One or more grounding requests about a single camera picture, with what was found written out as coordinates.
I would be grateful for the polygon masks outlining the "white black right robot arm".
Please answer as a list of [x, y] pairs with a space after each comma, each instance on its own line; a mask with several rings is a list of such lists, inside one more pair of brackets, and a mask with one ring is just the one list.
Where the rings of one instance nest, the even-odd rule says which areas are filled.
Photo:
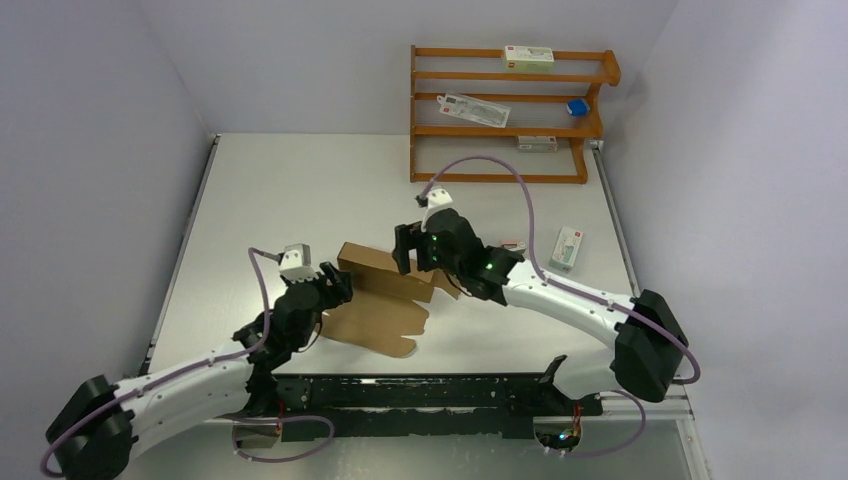
[[688, 340], [659, 293], [645, 290], [629, 297], [547, 277], [528, 255], [484, 245], [452, 208], [396, 226], [392, 257], [402, 275], [440, 270], [474, 298], [543, 314], [599, 341], [598, 350], [563, 354], [549, 365], [539, 398], [553, 414], [565, 413], [589, 394], [613, 390], [659, 403], [688, 351]]

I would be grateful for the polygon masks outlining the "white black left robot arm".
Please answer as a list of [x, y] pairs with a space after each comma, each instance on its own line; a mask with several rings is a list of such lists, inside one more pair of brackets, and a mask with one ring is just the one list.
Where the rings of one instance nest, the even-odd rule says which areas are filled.
[[261, 416], [277, 400], [275, 369], [309, 342], [322, 314], [353, 297], [350, 273], [323, 262], [273, 306], [203, 357], [115, 383], [82, 382], [45, 432], [50, 478], [115, 479], [151, 447], [207, 420]]

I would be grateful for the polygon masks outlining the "orange wooden shelf rack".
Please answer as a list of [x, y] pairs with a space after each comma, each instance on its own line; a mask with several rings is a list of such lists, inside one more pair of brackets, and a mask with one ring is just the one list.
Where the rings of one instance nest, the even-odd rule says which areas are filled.
[[[426, 182], [506, 183], [508, 172], [481, 170], [466, 163], [444, 168], [457, 157], [499, 156], [527, 183], [584, 184], [589, 172], [584, 149], [603, 134], [598, 96], [605, 85], [615, 87], [621, 69], [613, 51], [554, 51], [553, 71], [509, 73], [502, 51], [486, 48], [411, 48], [409, 95], [409, 178]], [[437, 95], [456, 93], [509, 106], [505, 128], [493, 128], [444, 115]], [[585, 98], [591, 112], [572, 117], [566, 104]], [[554, 136], [559, 148], [551, 153], [517, 149], [517, 136]]]

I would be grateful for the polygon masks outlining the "brown cardboard box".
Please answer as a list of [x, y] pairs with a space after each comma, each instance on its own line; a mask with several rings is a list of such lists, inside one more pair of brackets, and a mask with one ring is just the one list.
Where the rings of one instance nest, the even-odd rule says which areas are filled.
[[337, 255], [338, 268], [352, 275], [353, 296], [325, 314], [321, 335], [391, 358], [416, 348], [429, 311], [423, 306], [440, 289], [453, 299], [460, 290], [440, 270], [398, 272], [391, 254], [346, 242]]

